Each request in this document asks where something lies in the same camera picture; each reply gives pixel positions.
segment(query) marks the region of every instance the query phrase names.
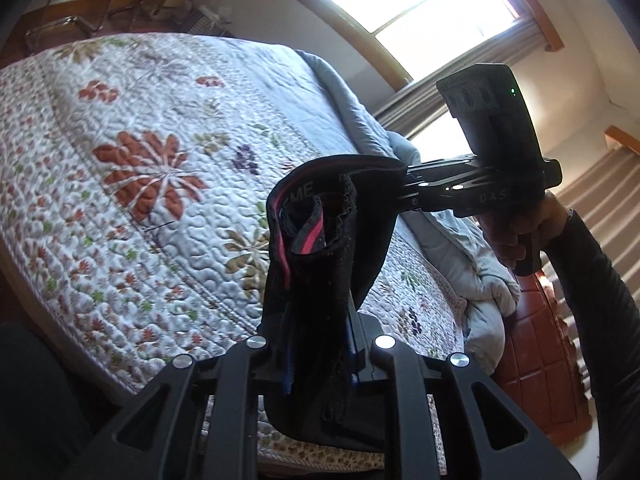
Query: light blue sheet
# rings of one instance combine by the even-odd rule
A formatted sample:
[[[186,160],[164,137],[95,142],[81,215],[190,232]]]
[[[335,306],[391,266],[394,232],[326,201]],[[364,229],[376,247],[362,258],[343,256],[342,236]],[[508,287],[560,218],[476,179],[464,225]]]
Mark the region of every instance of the light blue sheet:
[[[286,46],[207,38],[229,57],[250,67],[249,77],[288,121],[323,155],[365,153],[419,164],[417,149],[388,132],[366,111],[338,73],[324,60]],[[467,300],[465,350],[492,372],[504,350],[502,316],[513,313],[520,287],[498,263],[468,219],[451,211],[409,212],[396,231],[449,280]]]

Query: quilted fabric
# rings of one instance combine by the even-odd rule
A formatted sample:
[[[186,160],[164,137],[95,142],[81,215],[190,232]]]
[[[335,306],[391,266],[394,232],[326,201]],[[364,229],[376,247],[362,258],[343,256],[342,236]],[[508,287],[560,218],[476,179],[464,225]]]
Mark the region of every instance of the quilted fabric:
[[[319,152],[246,70],[211,42],[145,34],[68,44],[0,73],[0,234],[51,317],[123,390],[176,354],[222,354],[260,321],[264,201]],[[463,348],[464,302],[398,234],[362,308],[421,354]],[[382,464],[294,442],[262,411],[259,421],[264,458]]]

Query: black sleeve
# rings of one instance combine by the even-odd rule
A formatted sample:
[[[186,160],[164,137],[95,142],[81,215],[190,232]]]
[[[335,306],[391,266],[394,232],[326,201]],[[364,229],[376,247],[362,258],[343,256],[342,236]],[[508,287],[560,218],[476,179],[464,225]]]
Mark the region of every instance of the black sleeve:
[[[575,211],[545,252],[574,314],[589,369],[603,472],[613,462],[620,465],[626,448],[638,445],[640,315],[628,288]]]

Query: hand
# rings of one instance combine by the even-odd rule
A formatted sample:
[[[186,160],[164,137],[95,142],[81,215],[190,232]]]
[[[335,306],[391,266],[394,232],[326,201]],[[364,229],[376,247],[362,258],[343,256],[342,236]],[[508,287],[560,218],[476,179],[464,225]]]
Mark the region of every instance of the hand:
[[[557,237],[569,219],[565,208],[553,193],[547,191],[545,197],[533,208],[512,216],[489,212],[477,216],[484,239],[494,250],[498,261],[505,267],[515,268],[523,260],[527,251],[518,243],[519,234],[527,234],[535,229],[540,232],[540,249],[544,249],[552,238]]]

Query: metal bolt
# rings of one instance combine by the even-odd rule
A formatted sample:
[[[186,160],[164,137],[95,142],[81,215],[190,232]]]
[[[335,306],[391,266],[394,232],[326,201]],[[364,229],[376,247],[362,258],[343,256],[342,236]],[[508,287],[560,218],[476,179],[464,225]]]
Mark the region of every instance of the metal bolt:
[[[375,340],[376,346],[389,350],[396,344],[396,340],[389,335],[379,335]]]
[[[252,335],[245,342],[249,348],[262,348],[267,344],[267,340],[261,335]]]
[[[193,357],[189,354],[180,354],[171,362],[176,368],[189,368],[193,364]]]
[[[469,364],[469,356],[461,352],[456,352],[455,354],[451,354],[449,361],[451,361],[451,364],[454,366],[464,368]]]

